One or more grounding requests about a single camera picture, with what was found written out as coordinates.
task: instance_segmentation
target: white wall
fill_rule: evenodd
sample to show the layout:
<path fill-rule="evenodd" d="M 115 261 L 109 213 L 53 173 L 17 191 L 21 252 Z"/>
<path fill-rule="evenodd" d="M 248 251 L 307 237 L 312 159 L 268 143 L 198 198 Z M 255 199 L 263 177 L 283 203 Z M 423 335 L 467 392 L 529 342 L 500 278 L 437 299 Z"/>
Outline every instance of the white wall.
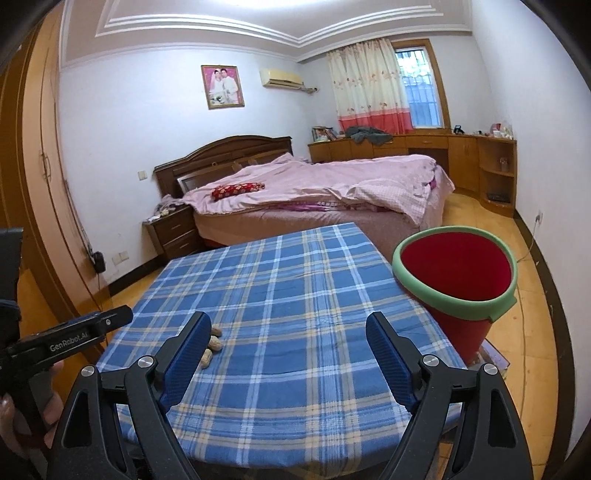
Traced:
<path fill-rule="evenodd" d="M 200 66 L 238 67 L 244 108 L 207 109 Z M 155 166 L 230 135 L 291 136 L 308 156 L 313 117 L 303 92 L 266 89 L 259 70 L 297 71 L 278 57 L 194 48 L 140 51 L 94 60 L 61 73 L 63 162 L 94 250 L 111 282 L 156 253 L 142 221 L 160 200 Z M 139 181 L 145 170 L 148 180 Z M 127 251 L 129 260 L 111 258 Z"/>
<path fill-rule="evenodd" d="M 570 447 L 591 417 L 591 92 L 550 29 L 519 0 L 473 0 L 473 29 L 501 116 L 518 140 L 517 209 L 548 263 L 576 370 Z"/>
<path fill-rule="evenodd" d="M 432 35 L 429 39 L 441 71 L 452 127 L 461 125 L 469 133 L 487 131 L 499 119 L 474 37 L 464 34 Z M 336 102 L 326 56 L 304 63 L 302 75 L 307 85 L 320 89 L 313 96 L 316 124 L 337 128 Z"/>

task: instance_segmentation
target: wooden headboard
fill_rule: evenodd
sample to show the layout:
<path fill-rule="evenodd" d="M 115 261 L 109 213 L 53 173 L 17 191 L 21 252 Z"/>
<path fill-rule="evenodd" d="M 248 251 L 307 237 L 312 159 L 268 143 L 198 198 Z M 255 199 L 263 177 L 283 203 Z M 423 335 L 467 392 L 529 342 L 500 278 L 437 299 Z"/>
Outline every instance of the wooden headboard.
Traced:
<path fill-rule="evenodd" d="M 191 190 L 222 179 L 248 164 L 268 163 L 284 153 L 293 153 L 291 137 L 238 135 L 222 138 L 154 169 L 162 196 L 183 196 Z"/>

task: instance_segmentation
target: wardrobe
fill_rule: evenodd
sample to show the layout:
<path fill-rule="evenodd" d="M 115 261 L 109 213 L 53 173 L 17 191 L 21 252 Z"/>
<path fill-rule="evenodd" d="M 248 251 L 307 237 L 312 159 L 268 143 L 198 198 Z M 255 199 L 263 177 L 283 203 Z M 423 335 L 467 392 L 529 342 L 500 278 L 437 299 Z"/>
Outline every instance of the wardrobe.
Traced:
<path fill-rule="evenodd" d="M 89 257 L 60 157 L 57 97 L 63 4 L 34 28 L 0 75 L 0 228 L 22 227 L 21 336 L 112 307 Z M 65 399 L 97 345 L 66 360 Z"/>

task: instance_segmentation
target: wooden floor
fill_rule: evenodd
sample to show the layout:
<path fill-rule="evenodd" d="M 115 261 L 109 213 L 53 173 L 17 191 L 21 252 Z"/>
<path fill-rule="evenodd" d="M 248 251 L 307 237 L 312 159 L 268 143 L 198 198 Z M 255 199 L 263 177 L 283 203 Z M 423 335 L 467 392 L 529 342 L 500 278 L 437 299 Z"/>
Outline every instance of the wooden floor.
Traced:
<path fill-rule="evenodd" d="M 518 259 L 527 254 L 528 246 L 515 222 L 485 210 L 472 198 L 451 195 L 443 216 L 445 225 L 475 226 L 494 233 L 509 245 Z M 115 295 L 114 305 L 135 305 L 159 273 Z M 540 479 L 554 435 L 558 369 L 550 314 L 531 258 L 519 264 L 517 304 L 493 325 L 488 339 L 511 362 L 506 383 L 524 426 L 534 477 Z M 449 450 L 445 446 L 441 449 L 439 477 Z"/>

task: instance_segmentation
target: metal screw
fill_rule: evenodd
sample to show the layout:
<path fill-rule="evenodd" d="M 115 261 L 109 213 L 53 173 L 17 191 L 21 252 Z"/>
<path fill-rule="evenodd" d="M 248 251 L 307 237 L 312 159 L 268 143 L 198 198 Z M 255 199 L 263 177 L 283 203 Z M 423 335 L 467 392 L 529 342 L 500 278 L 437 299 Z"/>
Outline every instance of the metal screw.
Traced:
<path fill-rule="evenodd" d="M 138 367 L 148 368 L 154 363 L 154 359 L 151 356 L 143 356 L 138 360 Z"/>
<path fill-rule="evenodd" d="M 496 375 L 499 372 L 499 369 L 493 364 L 486 364 L 484 366 L 484 371 L 489 375 Z"/>
<path fill-rule="evenodd" d="M 91 376 L 93 373 L 95 372 L 95 367 L 93 367 L 92 365 L 89 365 L 88 367 L 84 367 L 82 369 L 82 376 L 83 377 L 89 377 Z"/>
<path fill-rule="evenodd" d="M 435 355 L 425 355 L 423 357 L 423 363 L 430 367 L 436 367 L 439 365 L 439 359 Z"/>

